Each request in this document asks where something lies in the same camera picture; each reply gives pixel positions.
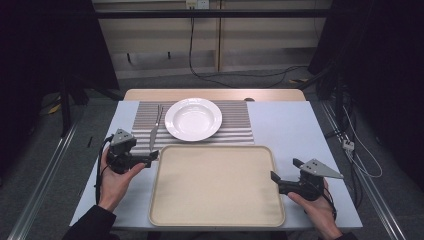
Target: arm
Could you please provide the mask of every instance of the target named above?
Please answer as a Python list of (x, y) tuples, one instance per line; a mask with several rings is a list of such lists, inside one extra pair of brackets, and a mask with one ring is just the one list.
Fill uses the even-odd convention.
[[(328, 189), (327, 182), (324, 182), (326, 189)], [(305, 212), (308, 214), (316, 230), (320, 233), (323, 239), (356, 239), (353, 234), (349, 233), (343, 235), (343, 233), (339, 230), (333, 218), (333, 209), (323, 197), (320, 197), (315, 201), (307, 201), (294, 192), (290, 192), (287, 196), (305, 209)]]
[(117, 174), (106, 164), (107, 151), (108, 149), (106, 148), (101, 159), (101, 169), (104, 169), (104, 171), (102, 174), (99, 204), (88, 210), (87, 213), (66, 232), (63, 237), (65, 240), (107, 239), (116, 219), (113, 211), (125, 196), (133, 177), (145, 166), (144, 163), (140, 163), (122, 175)]

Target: gray floor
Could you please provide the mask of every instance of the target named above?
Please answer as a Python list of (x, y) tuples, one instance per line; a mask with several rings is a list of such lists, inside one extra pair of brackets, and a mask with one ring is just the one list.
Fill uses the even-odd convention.
[[(124, 57), (125, 58), (122, 59), (122, 56), (112, 56), (117, 75), (121, 74), (119, 83), (122, 89), (120, 91), (115, 91), (119, 94), (124, 94), (125, 91), (130, 88), (142, 87), (224, 87), (222, 84), (206, 82), (204, 79), (202, 80), (189, 75), (190, 70), (186, 67), (187, 65), (182, 64), (179, 68), (175, 67), (175, 71), (169, 67), (170, 65), (166, 64), (162, 65), (162, 67), (159, 66), (160, 64), (154, 65), (157, 69), (148, 68), (140, 70), (137, 69), (140, 68), (139, 65), (134, 67), (134, 65), (126, 61), (126, 55), (124, 55)], [(145, 56), (140, 55), (135, 56), (134, 59), (139, 61), (144, 57)], [(273, 64), (269, 63), (272, 58), (272, 56), (270, 56), (269, 58), (264, 57), (266, 61), (264, 60), (265, 62), (263, 64), (257, 59), (257, 61), (255, 60), (255, 62), (249, 64), (245, 62), (243, 64), (229, 64), (227, 67), (231, 69), (231, 66), (236, 66), (233, 70), (237, 71), (253, 69), (254, 71), (243, 73), (254, 75), (279, 73), (287, 68), (287, 64), (290, 63), (290, 56), (286, 57), (284, 61), (279, 62), (280, 60), (277, 59)], [(187, 60), (186, 55), (182, 55), (181, 58)], [(293, 60), (292, 63), (292, 65), (307, 65), (308, 57), (303, 58), (303, 61)], [(146, 74), (148, 77), (137, 77), (139, 76), (137, 74), (142, 74), (144, 73), (143, 71), (148, 71), (148, 74)], [(238, 88), (263, 88), (275, 84), (276, 82), (279, 82), (279, 84), (273, 86), (274, 88), (293, 88), (295, 84), (291, 83), (289, 80), (309, 78), (310, 76), (311, 75), (303, 68), (290, 72), (283, 80), (283, 75), (278, 75), (275, 78), (226, 76), (212, 79)], [(60, 239), (68, 228), (68, 224), (78, 204), (81, 190), (85, 187), (85, 183), (87, 182), (87, 178), (96, 159), (98, 148), (105, 137), (117, 104), (92, 90), (87, 90), (87, 93), (90, 96), (90, 101), (87, 106), (72, 105), (72, 116), (75, 117), (78, 115), (77, 113), (82, 112), (81, 120), (78, 123), (75, 134), (69, 144), (68, 150), (63, 156), (60, 166), (53, 176), (54, 181), (48, 185), (46, 195), (42, 199), (40, 208), (36, 209), (36, 216), (31, 221), (31, 227), (28, 229), (27, 234), (24, 234), (27, 236), (26, 239)], [(330, 122), (323, 109), (323, 106), (331, 105), (332, 101), (318, 101), (313, 87), (308, 88), (304, 93), (307, 100), (311, 102), (323, 134), (332, 131)], [(48, 102), (49, 99), (54, 96), (54, 94), (46, 96), (45, 101)], [(424, 236), (424, 230), (422, 230), (422, 226), (424, 226), (423, 192), (398, 168), (390, 151), (379, 144), (376, 140), (377, 136), (375, 136), (373, 130), (367, 124), (366, 117), (361, 115), (358, 108), (355, 108), (355, 115), (357, 119), (358, 136), (370, 152), (374, 154), (376, 159), (378, 159), (383, 168), (383, 176), (373, 179), (373, 183), (377, 186), (388, 208), (393, 212), (406, 239), (422, 239), (422, 236)], [(37, 183), (42, 177), (51, 156), (54, 154), (54, 149), (60, 140), (61, 120), (60, 111), (50, 115), (46, 115), (45, 111), (40, 113), (37, 126), (30, 137), (30, 141), (25, 144), (24, 151), (19, 153), (16, 163), (5, 176), (3, 186), (0, 189), (0, 212), (2, 215), (0, 220), (0, 239), (7, 239), (9, 236), (22, 210), (28, 203), (32, 192), (36, 188)], [(332, 137), (328, 139), (328, 145), (341, 172), (346, 176), (346, 185), (353, 196), (353, 185), (349, 177), (350, 165), (342, 152), (340, 142), (336, 137)], [(377, 172), (375, 163), (370, 158), (369, 154), (362, 147), (357, 148), (357, 152), (368, 171), (371, 173)], [(353, 232), (359, 239), (390, 239), (388, 231), (381, 221), (382, 216), (379, 215), (379, 211), (376, 210), (376, 206), (373, 205), (370, 199), (371, 198), (364, 192), (363, 202), (358, 208), (358, 213), (364, 227), (353, 230)], [(122, 239), (145, 239), (146, 237), (146, 233), (143, 232), (119, 231), (118, 233)], [(317, 237), (314, 231), (306, 231), (289, 233), (289, 238), (316, 239)]]

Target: table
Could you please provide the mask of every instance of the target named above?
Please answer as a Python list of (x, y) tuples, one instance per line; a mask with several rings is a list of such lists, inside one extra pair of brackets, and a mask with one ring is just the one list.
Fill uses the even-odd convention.
[[(270, 148), (274, 154), (277, 173), (285, 180), (297, 181), (299, 169), (292, 165), (294, 157), (302, 161), (316, 158), (339, 171), (328, 148), (309, 102), (299, 90), (259, 90), (259, 89), (144, 89), (130, 90), (125, 101), (118, 104), (107, 136), (117, 128), (130, 129), (134, 121), (139, 101), (135, 100), (181, 100), (187, 97), (203, 97), (210, 100), (242, 100), (246, 97), (257, 101), (248, 102), (255, 144)], [(302, 230), (313, 227), (303, 209), (282, 195), (286, 220), (276, 228), (220, 228), (220, 227), (156, 227), (148, 219), (157, 163), (151, 169), (142, 171), (131, 183), (127, 195), (116, 208), (117, 229), (147, 231), (220, 231), (220, 230)], [(71, 225), (75, 223), (93, 204), (96, 165), (88, 180), (86, 189), (76, 209)], [(338, 210), (337, 225), (341, 229), (362, 227), (346, 185), (339, 179), (327, 179)]]

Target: white plate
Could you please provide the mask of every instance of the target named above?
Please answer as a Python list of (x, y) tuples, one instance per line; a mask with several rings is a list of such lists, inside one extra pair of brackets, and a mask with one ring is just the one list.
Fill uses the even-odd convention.
[(202, 98), (181, 100), (169, 108), (165, 126), (169, 133), (184, 141), (200, 141), (212, 136), (222, 123), (221, 110)]

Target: striped placemat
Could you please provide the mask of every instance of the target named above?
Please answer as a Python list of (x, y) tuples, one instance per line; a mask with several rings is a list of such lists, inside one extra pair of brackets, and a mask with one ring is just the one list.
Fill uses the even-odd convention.
[(131, 152), (148, 153), (150, 131), (155, 125), (158, 105), (163, 106), (162, 118), (156, 135), (154, 150), (161, 149), (169, 144), (254, 144), (252, 128), (250, 126), (249, 112), (245, 101), (212, 101), (222, 113), (220, 129), (211, 137), (198, 142), (186, 142), (172, 136), (165, 127), (165, 115), (168, 109), (176, 102), (140, 102), (132, 134), (137, 139), (137, 145)]

